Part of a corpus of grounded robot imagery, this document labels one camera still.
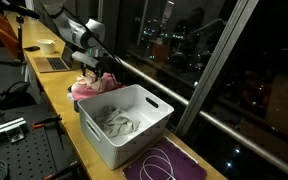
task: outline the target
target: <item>wooden countertop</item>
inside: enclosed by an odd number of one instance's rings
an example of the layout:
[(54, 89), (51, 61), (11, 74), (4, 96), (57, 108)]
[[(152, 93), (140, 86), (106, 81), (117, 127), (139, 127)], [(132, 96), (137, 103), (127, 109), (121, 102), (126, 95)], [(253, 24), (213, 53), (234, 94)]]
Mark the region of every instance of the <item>wooden countertop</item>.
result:
[[(10, 21), (13, 30), (17, 34), (16, 15), (17, 13), (11, 13), (7, 18)], [(57, 39), (58, 41), (55, 44), (55, 50), (57, 53), (54, 53), (53, 55), (56, 56), (61, 54), (64, 42), (38, 20), (25, 17), (23, 24), (23, 47), (37, 45), (36, 40), (42, 38)], [(56, 113), (62, 116), (63, 127), (65, 128), (67, 135), (69, 136), (89, 177), (100, 180), (125, 179), (122, 175), (122, 169), (127, 165), (127, 163), (124, 163), (124, 165), (115, 170), (110, 170), (80, 130), (79, 114), (74, 111), (73, 103), (67, 98), (67, 88), (76, 81), (76, 77), (81, 74), (81, 71), (76, 68), (68, 72), (39, 73), (35, 63), (31, 60), (34, 57), (42, 56), (40, 51), (25, 52), (25, 54), (44, 88), (52, 107)], [(225, 179), (223, 175), (221, 175), (170, 131), (165, 129), (164, 135), (198, 161), (200, 166), (207, 171), (206, 179)]]

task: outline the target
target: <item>pink fabric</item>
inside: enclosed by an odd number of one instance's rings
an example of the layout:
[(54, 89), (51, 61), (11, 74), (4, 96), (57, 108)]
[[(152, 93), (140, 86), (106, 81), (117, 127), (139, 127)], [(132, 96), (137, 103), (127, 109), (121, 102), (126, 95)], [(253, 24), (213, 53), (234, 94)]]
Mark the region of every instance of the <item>pink fabric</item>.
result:
[(76, 87), (72, 91), (72, 97), (74, 98), (74, 100), (79, 101), (79, 100), (82, 100), (82, 99), (85, 99), (85, 98), (93, 97), (93, 96), (96, 96), (98, 94), (117, 89), (111, 74), (104, 73), (103, 76), (102, 76), (102, 79), (106, 80), (106, 85), (105, 85), (105, 89), (104, 89), (103, 92), (97, 92), (94, 89), (92, 89), (92, 88), (90, 88), (90, 87), (88, 87), (86, 85), (79, 85), (78, 87)]

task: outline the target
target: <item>laptop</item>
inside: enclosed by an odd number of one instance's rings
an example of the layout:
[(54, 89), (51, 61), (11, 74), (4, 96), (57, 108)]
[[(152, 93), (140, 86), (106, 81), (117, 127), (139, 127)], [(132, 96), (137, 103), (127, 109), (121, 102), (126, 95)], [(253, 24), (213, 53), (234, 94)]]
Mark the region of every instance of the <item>laptop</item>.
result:
[(34, 61), (40, 73), (69, 71), (73, 66), (74, 51), (67, 44), (61, 57), (35, 57)]

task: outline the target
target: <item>white plastic bin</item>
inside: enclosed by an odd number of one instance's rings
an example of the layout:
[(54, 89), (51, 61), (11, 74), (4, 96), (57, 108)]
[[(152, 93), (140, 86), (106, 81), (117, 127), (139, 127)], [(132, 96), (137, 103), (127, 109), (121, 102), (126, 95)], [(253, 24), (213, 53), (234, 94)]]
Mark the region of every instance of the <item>white plastic bin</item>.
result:
[[(96, 124), (104, 106), (126, 111), (140, 121), (137, 131), (109, 138)], [(160, 135), (174, 108), (139, 85), (103, 93), (78, 102), (81, 129), (110, 169), (119, 167), (128, 158)]]

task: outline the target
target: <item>white cable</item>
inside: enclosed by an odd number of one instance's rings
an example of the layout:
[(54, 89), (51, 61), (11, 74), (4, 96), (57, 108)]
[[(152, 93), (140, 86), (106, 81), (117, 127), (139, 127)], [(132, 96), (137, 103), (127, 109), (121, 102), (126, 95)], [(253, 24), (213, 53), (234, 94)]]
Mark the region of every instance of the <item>white cable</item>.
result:
[[(150, 180), (153, 180), (153, 178), (152, 178), (152, 177), (147, 173), (147, 171), (146, 171), (146, 167), (147, 167), (147, 166), (151, 166), (151, 167), (156, 167), (156, 168), (162, 170), (163, 172), (165, 172), (167, 175), (169, 175), (169, 177), (167, 178), (167, 180), (170, 179), (170, 178), (171, 178), (171, 180), (176, 180), (175, 177), (174, 177), (174, 172), (173, 172), (173, 167), (172, 167), (171, 161), (170, 161), (170, 159), (168, 158), (168, 156), (165, 154), (165, 152), (162, 151), (162, 150), (159, 149), (159, 148), (151, 148), (150, 150), (160, 151), (161, 153), (164, 154), (164, 156), (166, 157), (166, 159), (164, 159), (164, 158), (161, 157), (161, 156), (157, 156), (157, 155), (152, 155), (152, 156), (147, 157), (147, 158), (143, 161), (143, 167), (142, 167), (141, 170), (140, 170), (140, 174), (139, 174), (140, 179), (142, 180), (142, 171), (144, 170), (146, 176), (147, 176)], [(150, 158), (159, 158), (159, 159), (162, 159), (163, 161), (165, 161), (165, 162), (170, 166), (171, 173), (167, 172), (165, 169), (163, 169), (163, 168), (161, 168), (160, 166), (157, 166), (157, 165), (155, 165), (155, 164), (145, 164), (146, 161), (147, 161), (148, 159), (150, 159)]]

